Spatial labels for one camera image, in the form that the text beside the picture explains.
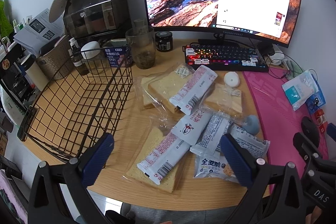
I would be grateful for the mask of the bagged bread slices back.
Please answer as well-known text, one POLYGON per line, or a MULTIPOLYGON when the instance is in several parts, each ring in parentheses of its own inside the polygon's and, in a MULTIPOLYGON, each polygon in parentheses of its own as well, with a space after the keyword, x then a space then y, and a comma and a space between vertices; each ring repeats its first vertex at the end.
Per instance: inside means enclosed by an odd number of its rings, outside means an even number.
POLYGON ((190 80, 195 69, 177 63, 162 73, 138 76, 134 79, 135 96, 140 110, 156 108, 160 113, 176 114, 179 108, 170 102, 190 80))

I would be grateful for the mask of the white sachet yanwobazhenfen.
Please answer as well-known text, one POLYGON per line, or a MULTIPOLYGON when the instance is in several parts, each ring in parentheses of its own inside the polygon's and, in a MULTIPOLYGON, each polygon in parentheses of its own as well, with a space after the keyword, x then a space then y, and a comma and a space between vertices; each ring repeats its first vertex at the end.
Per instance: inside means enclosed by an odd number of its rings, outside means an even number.
POLYGON ((211 117, 210 112, 196 109, 191 115, 182 117, 171 129, 171 132, 189 145, 195 145, 211 117))

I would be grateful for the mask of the glass jar with residue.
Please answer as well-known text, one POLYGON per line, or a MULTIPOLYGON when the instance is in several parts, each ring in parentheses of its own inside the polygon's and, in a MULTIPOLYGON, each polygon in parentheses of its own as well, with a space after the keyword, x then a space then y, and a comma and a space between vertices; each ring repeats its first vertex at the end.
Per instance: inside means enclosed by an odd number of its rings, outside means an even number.
POLYGON ((126 34, 126 41, 131 49, 133 61, 139 69, 149 69, 155 64, 155 32, 144 19, 136 19, 133 28, 126 34))

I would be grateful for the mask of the bagged bread slice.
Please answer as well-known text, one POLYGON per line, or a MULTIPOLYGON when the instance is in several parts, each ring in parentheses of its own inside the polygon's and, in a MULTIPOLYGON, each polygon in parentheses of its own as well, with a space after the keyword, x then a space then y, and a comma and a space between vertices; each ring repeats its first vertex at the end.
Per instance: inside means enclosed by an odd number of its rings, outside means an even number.
POLYGON ((150 117, 146 140, 129 164, 126 180, 161 192, 176 190, 190 145, 171 132, 175 124, 171 118, 150 117))
POLYGON ((203 105, 232 117, 241 117, 243 114, 242 91, 214 83, 207 92, 203 105))

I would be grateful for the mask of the white red sachet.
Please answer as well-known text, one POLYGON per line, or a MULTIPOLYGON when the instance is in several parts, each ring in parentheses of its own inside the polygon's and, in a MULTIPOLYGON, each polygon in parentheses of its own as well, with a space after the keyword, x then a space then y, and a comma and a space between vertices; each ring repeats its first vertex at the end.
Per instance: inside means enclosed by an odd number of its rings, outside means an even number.
POLYGON ((217 77, 212 69, 201 65, 179 92, 169 99, 170 103, 180 108, 184 114, 191 115, 217 77))
POLYGON ((137 168, 156 185, 160 185, 190 147, 188 143, 169 132, 143 161, 137 163, 137 168))

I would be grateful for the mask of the blue plastic packet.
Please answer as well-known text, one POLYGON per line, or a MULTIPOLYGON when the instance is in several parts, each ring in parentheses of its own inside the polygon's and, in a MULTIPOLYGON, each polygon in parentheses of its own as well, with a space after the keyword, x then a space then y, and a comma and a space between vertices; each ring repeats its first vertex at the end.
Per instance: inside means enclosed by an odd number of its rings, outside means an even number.
POLYGON ((314 76, 313 79, 318 87, 318 92, 312 94, 305 102, 309 114, 314 114, 318 109, 326 104, 325 97, 323 95, 322 89, 318 84, 318 81, 314 76))

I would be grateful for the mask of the black shelf rack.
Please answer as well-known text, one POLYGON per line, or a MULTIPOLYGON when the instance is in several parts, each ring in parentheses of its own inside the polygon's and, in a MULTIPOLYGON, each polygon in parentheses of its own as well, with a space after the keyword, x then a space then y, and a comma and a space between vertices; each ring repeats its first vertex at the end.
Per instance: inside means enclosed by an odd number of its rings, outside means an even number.
POLYGON ((11 50, 1 57, 1 87, 25 113, 34 94, 34 88, 18 65, 22 53, 21 45, 14 43, 11 50))

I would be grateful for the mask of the whole wheat cracker packet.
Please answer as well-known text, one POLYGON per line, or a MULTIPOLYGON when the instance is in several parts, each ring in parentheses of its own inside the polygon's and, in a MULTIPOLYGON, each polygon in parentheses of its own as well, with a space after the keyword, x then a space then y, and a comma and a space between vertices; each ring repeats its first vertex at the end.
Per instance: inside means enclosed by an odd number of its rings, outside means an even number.
POLYGON ((193 178, 220 178, 225 181, 238 183, 238 180, 224 156, 195 157, 195 169, 193 178))

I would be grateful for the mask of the bagged bread slice front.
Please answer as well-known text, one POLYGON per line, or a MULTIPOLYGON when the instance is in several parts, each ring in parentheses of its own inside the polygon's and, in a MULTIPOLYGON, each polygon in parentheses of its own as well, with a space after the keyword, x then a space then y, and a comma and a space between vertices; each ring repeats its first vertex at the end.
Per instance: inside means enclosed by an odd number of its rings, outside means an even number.
POLYGON ((190 145, 171 132, 175 124, 171 118, 150 117, 146 140, 129 164, 126 180, 161 192, 176 190, 190 145))

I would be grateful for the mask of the smoked acrylic storage box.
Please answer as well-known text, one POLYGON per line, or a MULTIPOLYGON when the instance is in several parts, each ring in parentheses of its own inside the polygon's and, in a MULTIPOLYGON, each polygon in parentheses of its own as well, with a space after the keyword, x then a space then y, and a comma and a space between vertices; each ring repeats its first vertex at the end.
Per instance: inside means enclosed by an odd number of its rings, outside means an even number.
POLYGON ((124 38, 131 28, 127 0, 68 0, 63 21, 76 39, 124 38))

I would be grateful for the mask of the grey cracker packet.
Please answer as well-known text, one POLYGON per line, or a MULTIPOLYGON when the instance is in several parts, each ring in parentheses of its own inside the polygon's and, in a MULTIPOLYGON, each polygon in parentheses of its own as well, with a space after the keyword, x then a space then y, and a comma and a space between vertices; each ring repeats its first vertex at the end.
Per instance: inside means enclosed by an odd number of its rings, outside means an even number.
POLYGON ((231 123, 231 118, 228 115, 214 114, 196 145, 190 147, 190 152, 198 156, 219 157, 219 142, 222 135, 227 133, 231 123))
POLYGON ((236 124, 233 124, 230 127, 229 133, 237 141, 240 147, 247 149, 254 158, 266 157, 270 141, 259 139, 258 137, 251 135, 236 124))

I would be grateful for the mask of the small black jar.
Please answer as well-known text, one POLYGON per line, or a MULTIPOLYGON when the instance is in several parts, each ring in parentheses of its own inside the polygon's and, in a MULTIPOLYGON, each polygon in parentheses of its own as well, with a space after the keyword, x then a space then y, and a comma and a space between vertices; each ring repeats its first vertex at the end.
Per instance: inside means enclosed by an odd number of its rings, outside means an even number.
POLYGON ((173 34, 170 31, 160 31, 155 33, 156 49, 160 52, 173 50, 173 34))

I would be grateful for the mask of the dark pump bottle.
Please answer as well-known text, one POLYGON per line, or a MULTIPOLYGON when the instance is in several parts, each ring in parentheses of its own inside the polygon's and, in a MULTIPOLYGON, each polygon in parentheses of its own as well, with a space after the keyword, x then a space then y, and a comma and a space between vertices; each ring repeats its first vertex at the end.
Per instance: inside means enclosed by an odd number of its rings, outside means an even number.
POLYGON ((69 53, 75 68, 81 76, 87 75, 89 73, 89 69, 83 61, 83 56, 80 52, 77 40, 75 38, 70 38, 69 42, 71 47, 69 53))

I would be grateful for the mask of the green plush toy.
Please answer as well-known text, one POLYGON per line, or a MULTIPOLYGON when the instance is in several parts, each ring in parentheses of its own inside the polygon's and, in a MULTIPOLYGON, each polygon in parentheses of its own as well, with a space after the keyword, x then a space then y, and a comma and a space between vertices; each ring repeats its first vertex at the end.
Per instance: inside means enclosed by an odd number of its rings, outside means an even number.
POLYGON ((3 0, 0 0, 0 26, 1 26, 1 38, 9 36, 9 34, 11 34, 14 31, 13 26, 10 24, 7 16, 5 15, 3 0))

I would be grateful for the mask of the round white fan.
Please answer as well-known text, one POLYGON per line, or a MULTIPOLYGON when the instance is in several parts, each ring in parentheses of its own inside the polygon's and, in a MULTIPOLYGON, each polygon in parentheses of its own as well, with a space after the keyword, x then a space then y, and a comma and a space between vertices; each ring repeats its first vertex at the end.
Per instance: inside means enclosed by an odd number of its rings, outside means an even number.
POLYGON ((53 0, 50 6, 49 22, 55 22, 65 11, 68 0, 53 0))

